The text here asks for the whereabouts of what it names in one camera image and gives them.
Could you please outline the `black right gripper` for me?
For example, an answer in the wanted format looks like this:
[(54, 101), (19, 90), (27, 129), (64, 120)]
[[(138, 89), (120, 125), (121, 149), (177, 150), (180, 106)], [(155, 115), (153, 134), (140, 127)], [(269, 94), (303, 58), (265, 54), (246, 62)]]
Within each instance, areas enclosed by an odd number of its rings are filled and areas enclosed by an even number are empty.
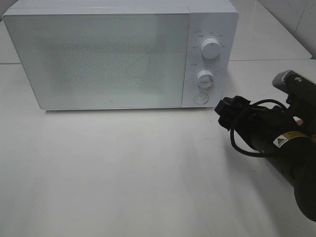
[[(251, 105), (243, 115), (243, 140), (251, 148), (303, 148), (311, 143), (311, 103), (299, 97), (288, 98), (289, 107), (276, 105), (269, 109)], [(218, 122), (231, 129), (234, 119), (250, 101), (225, 97), (215, 108)]]

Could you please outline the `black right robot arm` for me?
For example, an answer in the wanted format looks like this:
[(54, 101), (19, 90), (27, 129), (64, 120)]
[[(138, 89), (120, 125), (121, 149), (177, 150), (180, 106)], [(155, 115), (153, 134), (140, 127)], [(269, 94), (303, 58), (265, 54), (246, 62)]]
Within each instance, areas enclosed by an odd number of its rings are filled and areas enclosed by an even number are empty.
[(239, 153), (265, 158), (293, 187), (305, 217), (316, 220), (316, 142), (274, 99), (252, 104), (241, 96), (225, 97), (215, 108), (219, 124), (230, 133)]

